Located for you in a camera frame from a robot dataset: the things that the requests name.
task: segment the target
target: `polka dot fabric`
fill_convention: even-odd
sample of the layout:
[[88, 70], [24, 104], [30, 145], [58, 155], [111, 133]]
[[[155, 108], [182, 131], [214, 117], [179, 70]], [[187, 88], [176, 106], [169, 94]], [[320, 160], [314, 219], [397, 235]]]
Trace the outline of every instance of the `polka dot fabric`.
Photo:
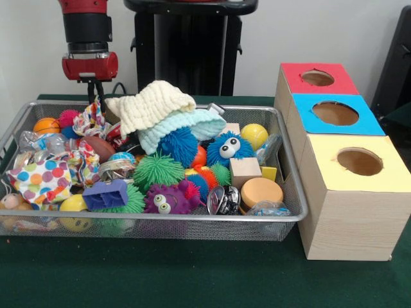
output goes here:
[[6, 172], [10, 183], [37, 210], [57, 210], [57, 202], [70, 197], [67, 162], [40, 161]]

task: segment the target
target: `purple block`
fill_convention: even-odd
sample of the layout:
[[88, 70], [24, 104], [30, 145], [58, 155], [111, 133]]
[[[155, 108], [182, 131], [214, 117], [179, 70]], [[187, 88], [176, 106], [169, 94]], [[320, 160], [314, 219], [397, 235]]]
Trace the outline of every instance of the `purple block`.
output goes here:
[[127, 183], [117, 179], [111, 184], [97, 182], [83, 192], [83, 199], [89, 210], [123, 207], [128, 202]]

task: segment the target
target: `black cable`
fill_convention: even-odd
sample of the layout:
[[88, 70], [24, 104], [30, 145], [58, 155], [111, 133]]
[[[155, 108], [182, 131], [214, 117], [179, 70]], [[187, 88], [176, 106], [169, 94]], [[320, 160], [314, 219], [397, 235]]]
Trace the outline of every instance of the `black cable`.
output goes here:
[[127, 90], [126, 90], [125, 86], [124, 86], [121, 82], [117, 82], [117, 83], [115, 84], [115, 86], [114, 86], [113, 91], [111, 92], [111, 94], [115, 94], [115, 93], [116, 93], [116, 90], [117, 90], [118, 86], [120, 86], [121, 89], [123, 90], [123, 94], [127, 94]]

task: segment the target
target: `light blue knitted cloth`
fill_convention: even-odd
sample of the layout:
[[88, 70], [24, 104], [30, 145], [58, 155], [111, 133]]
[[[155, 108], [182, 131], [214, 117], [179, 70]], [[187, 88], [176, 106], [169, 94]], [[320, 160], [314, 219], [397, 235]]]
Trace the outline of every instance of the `light blue knitted cloth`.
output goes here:
[[174, 111], [155, 126], [139, 130], [138, 136], [142, 149], [150, 155], [156, 151], [161, 138], [179, 128], [190, 127], [197, 140], [204, 141], [216, 137], [225, 125], [222, 117], [206, 109], [195, 109], [192, 112]]

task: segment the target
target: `green spiky ball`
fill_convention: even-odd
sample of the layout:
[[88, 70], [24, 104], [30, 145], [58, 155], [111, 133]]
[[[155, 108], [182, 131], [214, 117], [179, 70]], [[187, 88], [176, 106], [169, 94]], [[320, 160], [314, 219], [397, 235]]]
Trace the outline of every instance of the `green spiky ball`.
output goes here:
[[[114, 213], [114, 214], [138, 214], [144, 211], [144, 195], [132, 184], [127, 185], [128, 202], [124, 207], [112, 207], [109, 209], [95, 210], [94, 212]], [[127, 232], [129, 227], [133, 227], [133, 219], [121, 218], [100, 218], [96, 219], [95, 225], [99, 227], [102, 236], [121, 236]]]
[[134, 171], [133, 179], [139, 190], [146, 193], [153, 184], [167, 186], [178, 184], [184, 179], [184, 168], [169, 155], [156, 152], [140, 161]]
[[231, 173], [228, 168], [224, 167], [219, 162], [215, 163], [210, 168], [221, 186], [231, 185]]

